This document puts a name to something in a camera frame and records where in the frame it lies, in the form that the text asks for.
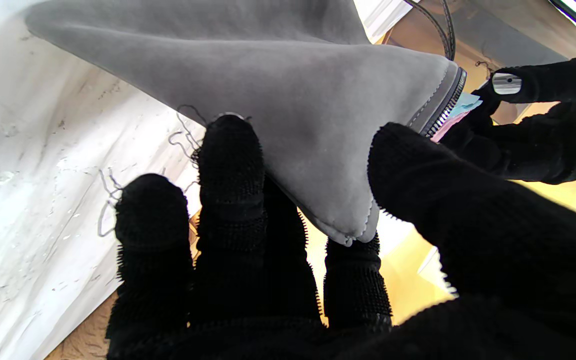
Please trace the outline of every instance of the gray fabric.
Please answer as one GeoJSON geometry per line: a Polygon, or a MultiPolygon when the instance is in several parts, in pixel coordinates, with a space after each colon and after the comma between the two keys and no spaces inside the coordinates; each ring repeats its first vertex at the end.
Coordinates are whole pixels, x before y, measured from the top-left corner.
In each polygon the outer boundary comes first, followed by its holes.
{"type": "Polygon", "coordinates": [[[250,116],[267,170],[346,246],[377,228],[373,135],[389,121],[421,129],[457,68],[371,45],[353,0],[53,0],[26,23],[173,109],[250,116]]]}

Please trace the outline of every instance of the metal zipper teeth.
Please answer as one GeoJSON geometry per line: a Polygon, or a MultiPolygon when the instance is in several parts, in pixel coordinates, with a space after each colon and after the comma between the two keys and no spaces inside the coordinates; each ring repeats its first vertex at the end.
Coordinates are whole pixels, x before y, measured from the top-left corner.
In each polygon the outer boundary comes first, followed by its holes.
{"type": "Polygon", "coordinates": [[[454,90],[454,93],[450,97],[450,101],[446,104],[446,107],[441,112],[441,115],[434,121],[432,126],[428,132],[425,133],[425,137],[431,138],[435,136],[435,134],[441,129],[442,126],[448,121],[450,117],[450,113],[453,112],[455,109],[455,105],[457,105],[457,101],[459,100],[459,96],[462,95],[462,91],[464,91],[464,86],[466,86],[466,71],[461,72],[461,77],[459,78],[459,83],[457,84],[457,88],[454,90]]]}

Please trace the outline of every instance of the black knit glove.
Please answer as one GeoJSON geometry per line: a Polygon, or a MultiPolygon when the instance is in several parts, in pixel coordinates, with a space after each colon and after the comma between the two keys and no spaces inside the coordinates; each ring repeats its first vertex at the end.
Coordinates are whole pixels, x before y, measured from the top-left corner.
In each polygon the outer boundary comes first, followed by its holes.
{"type": "MultiPolygon", "coordinates": [[[[253,349],[259,339],[240,332],[258,321],[270,322],[279,333],[294,330],[295,324],[313,334],[324,331],[306,260],[304,221],[266,177],[252,126],[237,116],[222,116],[206,128],[194,158],[203,206],[195,267],[186,198],[178,187],[160,175],[142,175],[125,187],[117,203],[123,284],[107,329],[109,359],[165,358],[172,348],[201,357],[246,347],[247,342],[253,349]],[[229,335],[210,337],[208,347],[176,340],[203,338],[204,331],[225,328],[238,329],[236,336],[246,343],[229,335]]],[[[378,240],[352,248],[329,245],[326,291],[332,296],[326,306],[334,330],[390,329],[378,249],[378,240]]],[[[272,338],[272,333],[263,337],[272,338]]],[[[305,335],[303,341],[315,341],[309,338],[305,335]]],[[[290,346],[281,351],[290,352],[290,346]]]]}
{"type": "Polygon", "coordinates": [[[483,104],[450,128],[441,143],[459,157],[506,179],[559,184],[576,180],[576,59],[503,68],[521,77],[521,91],[498,95],[491,82],[473,92],[483,104]],[[501,101],[561,101],[547,114],[493,126],[501,101]]]}

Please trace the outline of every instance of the gloved finger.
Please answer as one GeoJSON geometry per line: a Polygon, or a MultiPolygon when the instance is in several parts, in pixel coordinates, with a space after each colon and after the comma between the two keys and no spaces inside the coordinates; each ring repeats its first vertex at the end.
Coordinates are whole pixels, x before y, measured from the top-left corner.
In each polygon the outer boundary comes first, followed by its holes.
{"type": "Polygon", "coordinates": [[[473,91],[472,95],[479,96],[482,104],[471,110],[458,125],[467,126],[474,133],[484,135],[493,126],[491,116],[499,109],[501,98],[495,93],[490,81],[473,91]]]}
{"type": "Polygon", "coordinates": [[[264,162],[252,126],[234,115],[206,128],[198,152],[199,215],[190,326],[265,315],[264,162]]]}
{"type": "Polygon", "coordinates": [[[576,103],[576,58],[552,64],[501,68],[496,73],[521,78],[518,93],[500,96],[508,103],[576,103]]]}
{"type": "Polygon", "coordinates": [[[565,169],[563,144],[552,133],[552,126],[539,126],[530,120],[494,126],[486,136],[460,123],[440,143],[487,173],[505,179],[550,182],[565,169]]]}
{"type": "Polygon", "coordinates": [[[186,327],[193,271],[186,205],[181,189],[154,173],[124,187],[114,230],[123,283],[108,321],[109,358],[150,334],[186,327]]]}
{"type": "Polygon", "coordinates": [[[379,237],[347,247],[328,240],[324,309],[332,329],[393,326],[386,283],[379,272],[379,237]]]}
{"type": "Polygon", "coordinates": [[[320,319],[313,268],[306,260],[307,235],[297,206],[266,177],[263,206],[268,216],[265,271],[270,315],[320,319]]]}

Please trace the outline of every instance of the wire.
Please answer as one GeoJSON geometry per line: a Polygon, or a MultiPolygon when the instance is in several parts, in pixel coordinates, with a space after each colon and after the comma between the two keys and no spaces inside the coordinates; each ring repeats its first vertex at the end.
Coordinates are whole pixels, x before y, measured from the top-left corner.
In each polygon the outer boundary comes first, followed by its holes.
{"type": "Polygon", "coordinates": [[[439,33],[439,37],[441,38],[441,45],[443,45],[443,54],[444,56],[450,60],[455,60],[455,55],[457,54],[457,40],[455,39],[455,28],[453,26],[453,16],[450,14],[450,9],[448,8],[448,3],[446,0],[440,0],[441,5],[443,7],[443,14],[446,18],[446,22],[448,23],[448,33],[444,32],[444,29],[439,25],[439,21],[430,13],[425,7],[421,6],[420,4],[414,2],[413,0],[404,0],[406,4],[410,5],[414,9],[417,9],[421,14],[423,14],[434,28],[437,29],[439,33]]]}

